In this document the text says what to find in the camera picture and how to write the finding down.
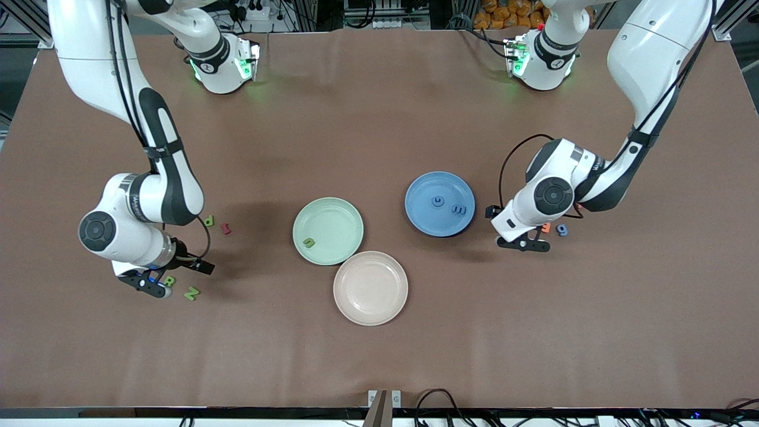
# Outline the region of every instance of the metal frame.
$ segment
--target metal frame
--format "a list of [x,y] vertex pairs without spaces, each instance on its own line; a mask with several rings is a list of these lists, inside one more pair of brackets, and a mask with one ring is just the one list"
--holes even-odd
[[317,30],[318,0],[293,0],[293,9],[298,19],[301,32],[312,33]]
[[714,39],[718,42],[732,40],[730,31],[753,12],[757,5],[759,5],[759,0],[738,0],[730,8],[725,9],[723,6],[724,12],[717,15],[712,26]]
[[31,44],[41,49],[52,48],[52,33],[47,10],[34,0],[0,0],[0,5],[30,34],[3,34],[0,46],[30,47]]
[[0,125],[10,126],[11,120],[13,116],[0,109]]

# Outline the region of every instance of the green led light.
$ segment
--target green led light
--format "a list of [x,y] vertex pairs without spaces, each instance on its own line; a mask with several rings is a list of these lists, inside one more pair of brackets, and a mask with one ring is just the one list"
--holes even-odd
[[569,60],[569,63],[567,64],[567,72],[564,73],[564,77],[567,77],[569,75],[569,73],[572,72],[572,64],[575,63],[575,58],[577,58],[576,55],[572,56],[572,59]]
[[246,61],[240,59],[240,60],[237,60],[235,62],[235,65],[238,66],[238,70],[240,71],[240,76],[242,78],[244,78],[244,79],[250,78],[250,76],[252,74],[252,71],[250,69],[250,64],[249,63],[247,63]]
[[195,71],[195,78],[200,81],[200,74],[197,72],[197,67],[195,66],[195,63],[192,62],[192,59],[190,60],[190,65],[192,66],[193,71]]
[[524,74],[524,70],[526,69],[524,65],[529,61],[530,53],[525,52],[524,56],[522,56],[517,62],[514,63],[514,74],[517,76],[522,76]]

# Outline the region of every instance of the wire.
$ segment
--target wire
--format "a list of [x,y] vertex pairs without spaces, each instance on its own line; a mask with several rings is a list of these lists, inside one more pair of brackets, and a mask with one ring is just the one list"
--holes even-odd
[[287,18],[290,20],[290,24],[292,24],[292,32],[293,33],[297,33],[298,32],[298,26],[295,24],[295,21],[292,19],[292,16],[290,16],[290,9],[287,6],[285,6],[285,13],[287,14]]
[[341,21],[345,21],[345,10],[343,9],[342,2],[326,2],[323,6],[319,6],[317,24],[326,24],[329,20],[329,30],[332,30],[336,17],[340,18]]
[[414,411],[414,427],[420,427],[420,426],[427,425],[426,423],[424,423],[424,424],[419,423],[419,409],[421,407],[422,402],[424,402],[424,399],[427,399],[428,396],[430,396],[431,394],[435,394],[435,393],[444,393],[448,397],[448,400],[451,402],[451,405],[453,406],[453,409],[458,414],[458,417],[461,418],[470,427],[477,427],[477,424],[475,424],[474,421],[472,421],[471,418],[468,418],[468,417],[464,416],[464,414],[461,413],[461,410],[456,405],[455,400],[453,400],[453,396],[445,388],[434,388],[434,389],[426,392],[419,399],[419,402],[417,402],[417,408]]
[[614,9],[614,6],[616,6],[616,2],[612,2],[611,4],[606,4],[604,7],[608,7],[606,10],[606,14],[601,18],[601,21],[597,21],[596,25],[593,27],[595,30],[600,30],[601,25],[606,21],[606,18],[609,17],[609,15],[612,13],[612,9]]
[[361,28],[368,27],[369,24],[371,24],[374,21],[374,15],[376,13],[377,4],[376,4],[375,0],[366,0],[366,1],[367,1],[367,14],[366,14],[366,16],[364,16],[364,19],[358,25],[353,25],[353,24],[345,21],[345,13],[343,12],[343,21],[345,22],[346,26],[348,26],[350,28],[361,29]]
[[516,147],[512,148],[512,150],[509,152],[509,155],[506,156],[505,160],[503,160],[503,165],[501,165],[501,173],[498,175],[498,198],[499,198],[499,200],[501,202],[501,204],[500,204],[501,208],[503,208],[503,190],[502,190],[502,188],[503,188],[503,170],[506,169],[507,162],[512,157],[512,154],[514,154],[514,152],[519,147],[521,147],[522,145],[524,145],[528,141],[531,141],[531,140],[533,140],[535,138],[538,138],[538,137],[547,138],[549,141],[553,141],[553,137],[552,136],[549,136],[549,135],[546,135],[546,134],[534,134],[531,137],[529,137],[529,138],[523,140],[522,142],[520,142],[519,144],[517,144]]
[[195,426],[195,417],[191,414],[185,415],[182,420],[179,422],[179,427],[194,427]]
[[121,22],[121,16],[123,15],[123,10],[121,7],[117,6],[116,11],[118,11],[118,17],[116,17],[116,23],[118,25],[118,47],[121,49],[121,59],[124,61],[124,72],[126,73],[127,77],[127,87],[129,89],[129,100],[131,101],[131,108],[132,113],[134,114],[134,121],[137,122],[137,128],[140,129],[140,135],[142,135],[143,140],[145,139],[145,131],[143,130],[142,123],[140,123],[140,117],[137,113],[137,102],[134,100],[134,88],[132,87],[132,76],[129,72],[129,58],[127,57],[127,50],[124,47],[124,28],[123,23]]
[[577,215],[570,215],[568,213],[565,213],[562,215],[562,217],[575,218],[576,220],[584,219],[585,215],[583,215],[582,212],[580,212],[580,204],[577,201],[573,201],[572,206],[575,209],[575,212],[577,213]]
[[504,42],[502,40],[494,40],[494,39],[489,38],[488,36],[486,36],[484,34],[484,30],[483,30],[483,34],[482,35],[480,35],[477,31],[471,30],[469,28],[458,28],[458,27],[456,27],[456,28],[453,28],[453,30],[457,30],[457,31],[463,30],[463,31],[466,31],[467,33],[469,33],[469,34],[477,37],[478,39],[480,39],[480,40],[482,40],[484,42],[490,42],[490,43],[492,43],[494,45],[506,46],[506,45],[509,44],[508,42]]
[[211,250],[211,232],[208,230],[208,227],[206,226],[206,223],[203,222],[203,220],[200,219],[200,216],[196,215],[195,219],[198,220],[201,226],[203,226],[203,230],[206,231],[206,249],[203,251],[200,255],[193,255],[191,253],[187,253],[190,255],[189,257],[176,257],[179,261],[202,261],[203,258],[208,255],[208,252]]
[[446,25],[446,29],[447,30],[452,30],[452,29],[472,30],[474,29],[474,25],[472,24],[472,18],[459,12],[451,16],[451,19],[448,21],[448,24]]
[[646,416],[645,413],[643,413],[642,409],[638,408],[638,413],[641,414],[641,421],[643,422],[643,424],[646,425],[646,427],[653,427],[653,424],[651,423],[651,421],[648,420],[648,417]]
[[567,418],[564,418],[563,420],[565,423],[570,424],[570,425],[575,425],[577,427],[591,427],[592,425],[595,425],[595,424],[582,425],[582,423],[580,422],[580,419],[577,419],[577,418],[575,418],[575,421],[571,421],[570,419],[567,419]]
[[421,29],[420,29],[419,27],[417,27],[417,24],[414,22],[414,19],[413,19],[413,18],[411,18],[411,15],[406,15],[406,18],[405,18],[405,19],[408,19],[408,23],[410,23],[411,25],[413,25],[413,26],[414,26],[414,29],[415,29],[416,31],[421,31]]
[[298,10],[296,10],[294,5],[290,5],[288,2],[285,2],[285,7],[287,8],[288,6],[293,11],[293,13],[295,14],[295,16],[302,17],[306,21],[311,22],[313,25],[318,25],[318,23],[316,21],[314,21],[313,19],[309,18],[307,15],[304,15],[301,12],[299,12]]
[[746,400],[745,402],[743,402],[743,403],[741,403],[739,405],[731,406],[730,408],[727,408],[727,409],[729,409],[729,410],[739,410],[741,408],[745,408],[747,406],[753,405],[754,403],[759,403],[759,399]]
[[113,17],[111,14],[111,0],[105,0],[106,3],[106,17],[108,18],[108,32],[109,32],[109,42],[111,43],[111,52],[113,52],[113,68],[114,73],[116,76],[116,82],[118,84],[118,91],[121,94],[121,101],[124,104],[124,109],[126,110],[127,117],[129,118],[129,123],[132,125],[132,129],[134,130],[135,135],[137,136],[137,139],[140,141],[140,144],[142,144],[143,147],[145,147],[145,140],[143,139],[142,134],[140,133],[139,129],[134,123],[134,118],[132,117],[132,111],[129,108],[129,103],[127,102],[127,95],[124,91],[124,82],[121,81],[121,69],[118,66],[118,56],[116,54],[116,45],[114,42],[114,33],[113,33]]
[[505,58],[505,59],[514,59],[514,60],[518,59],[516,56],[506,55],[504,53],[498,52],[498,49],[496,49],[496,47],[493,46],[493,42],[490,41],[490,38],[488,38],[485,35],[485,30],[480,30],[480,31],[482,31],[482,37],[484,37],[484,40],[487,42],[487,45],[490,46],[490,48],[493,50],[493,52],[496,53],[496,55],[500,56],[501,58]]
[[2,19],[2,23],[0,23],[0,28],[3,28],[5,26],[5,23],[8,22],[8,18],[11,16],[11,13],[6,11],[4,8],[0,8],[0,19]]
[[532,418],[525,418],[521,420],[520,422],[517,422],[512,427],[521,427],[523,424],[525,424],[527,421],[530,421]]
[[648,122],[648,119],[651,118],[651,116],[656,112],[657,109],[662,105],[664,100],[668,97],[669,93],[672,92],[675,87],[682,87],[682,85],[685,83],[685,80],[688,78],[688,75],[691,73],[691,69],[693,68],[693,64],[696,62],[696,59],[698,58],[698,55],[701,53],[701,48],[704,47],[704,42],[706,42],[707,36],[709,35],[709,31],[711,31],[712,22],[714,20],[714,16],[716,14],[716,0],[711,1],[711,10],[710,10],[710,17],[709,17],[709,24],[707,25],[707,29],[704,31],[704,34],[701,36],[701,40],[699,40],[698,45],[696,47],[696,50],[693,51],[693,55],[691,55],[691,58],[688,60],[688,63],[685,64],[683,69],[678,74],[675,81],[672,82],[672,84],[669,86],[669,88],[666,90],[664,95],[662,95],[661,99],[659,99],[659,102],[651,109],[651,111],[646,115],[645,119],[641,122],[641,124],[638,126],[638,131],[640,131],[643,126]]

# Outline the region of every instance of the plate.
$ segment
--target plate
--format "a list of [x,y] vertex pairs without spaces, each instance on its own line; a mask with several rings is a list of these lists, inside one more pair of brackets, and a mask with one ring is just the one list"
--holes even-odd
[[377,326],[391,321],[403,309],[408,279],[393,257],[366,251],[340,266],[332,293],[337,308],[350,321]]
[[429,172],[406,191],[406,215],[421,232],[449,237],[467,228],[474,218],[474,193],[450,172]]
[[295,218],[292,241],[298,253],[317,265],[340,264],[364,239],[364,221],[355,206],[341,198],[307,204]]

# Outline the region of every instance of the green plate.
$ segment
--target green plate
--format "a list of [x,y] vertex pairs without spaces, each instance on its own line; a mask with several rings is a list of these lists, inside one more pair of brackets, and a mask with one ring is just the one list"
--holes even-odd
[[292,227],[295,248],[303,258],[318,265],[347,260],[363,239],[361,214],[340,198],[321,198],[307,204]]

